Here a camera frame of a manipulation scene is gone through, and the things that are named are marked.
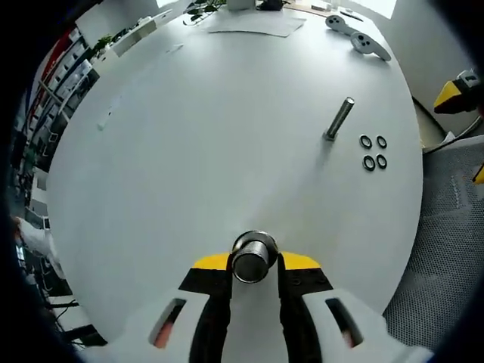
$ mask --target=window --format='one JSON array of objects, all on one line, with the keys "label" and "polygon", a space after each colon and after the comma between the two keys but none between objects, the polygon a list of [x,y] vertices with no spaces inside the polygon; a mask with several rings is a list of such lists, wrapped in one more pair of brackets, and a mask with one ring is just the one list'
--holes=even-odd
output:
[{"label": "window", "polygon": [[162,6],[165,6],[167,4],[172,4],[173,2],[174,0],[157,0],[157,5],[158,5],[158,8],[161,8]]},{"label": "window", "polygon": [[392,18],[396,0],[351,0],[389,19]]},{"label": "window", "polygon": [[20,261],[25,261],[25,256],[23,254],[23,248],[22,247],[15,246],[15,249],[17,250],[17,258]]}]

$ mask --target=black o-ring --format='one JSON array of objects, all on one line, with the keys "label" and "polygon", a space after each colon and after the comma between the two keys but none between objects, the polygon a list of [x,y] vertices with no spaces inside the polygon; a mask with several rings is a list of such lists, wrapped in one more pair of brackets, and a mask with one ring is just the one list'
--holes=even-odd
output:
[{"label": "black o-ring", "polygon": [[363,157],[363,167],[369,171],[373,172],[375,170],[375,160],[370,155],[365,155]]},{"label": "black o-ring", "polygon": [[386,169],[386,165],[388,165],[386,158],[382,154],[377,155],[377,163],[380,169]]},{"label": "black o-ring", "polygon": [[367,135],[361,135],[360,145],[365,149],[371,149],[371,147],[373,146],[373,143],[371,142],[371,139]]},{"label": "black o-ring", "polygon": [[377,143],[382,149],[386,149],[387,143],[383,136],[381,135],[377,136]]}]

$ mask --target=table surface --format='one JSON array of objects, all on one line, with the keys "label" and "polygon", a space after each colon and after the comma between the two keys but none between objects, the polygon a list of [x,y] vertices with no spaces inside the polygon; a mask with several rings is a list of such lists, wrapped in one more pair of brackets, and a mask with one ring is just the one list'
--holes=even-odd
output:
[{"label": "table surface", "polygon": [[[318,260],[377,312],[392,298],[422,195],[405,78],[394,57],[359,54],[323,17],[284,14],[307,19],[287,38],[208,33],[234,16],[225,12],[199,26],[176,19],[103,73],[73,115],[48,212],[67,280],[106,339],[194,261],[253,229]],[[347,96],[352,112],[336,141],[323,141]],[[364,150],[361,134],[383,135],[388,148]],[[365,171],[363,156],[378,153],[387,169]]]}]

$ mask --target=white controller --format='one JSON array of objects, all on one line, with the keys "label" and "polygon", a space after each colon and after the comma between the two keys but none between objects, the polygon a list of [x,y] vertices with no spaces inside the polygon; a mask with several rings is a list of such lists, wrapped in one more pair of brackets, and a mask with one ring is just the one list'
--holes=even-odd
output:
[{"label": "white controller", "polygon": [[340,15],[330,15],[329,17],[327,17],[326,25],[328,28],[331,28],[335,32],[340,32],[348,36],[352,35],[355,32],[358,32],[358,30],[346,24],[346,21]]},{"label": "white controller", "polygon": [[384,47],[378,42],[374,41],[370,36],[362,32],[355,32],[350,36],[351,44],[356,51],[362,54],[375,53],[378,57],[384,61],[392,60],[392,56]]}]

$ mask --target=wall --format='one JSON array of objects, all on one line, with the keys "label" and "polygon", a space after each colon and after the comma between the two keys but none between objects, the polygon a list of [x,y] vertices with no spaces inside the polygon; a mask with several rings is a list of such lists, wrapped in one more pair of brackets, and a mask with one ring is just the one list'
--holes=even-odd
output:
[{"label": "wall", "polygon": [[114,36],[134,23],[124,8],[123,0],[104,0],[76,21],[84,40],[91,48],[98,43],[99,38],[107,34]]},{"label": "wall", "polygon": [[[472,67],[459,39],[428,0],[398,0],[391,20],[348,0],[341,4],[375,22],[399,60],[411,93],[429,111],[445,82]],[[477,117],[433,115],[445,131],[455,134]]]},{"label": "wall", "polygon": [[[170,3],[173,0],[158,0]],[[107,34],[112,36],[122,29],[133,26],[139,18],[154,16],[161,12],[157,0],[104,0],[86,11],[76,24],[90,47]]]}]

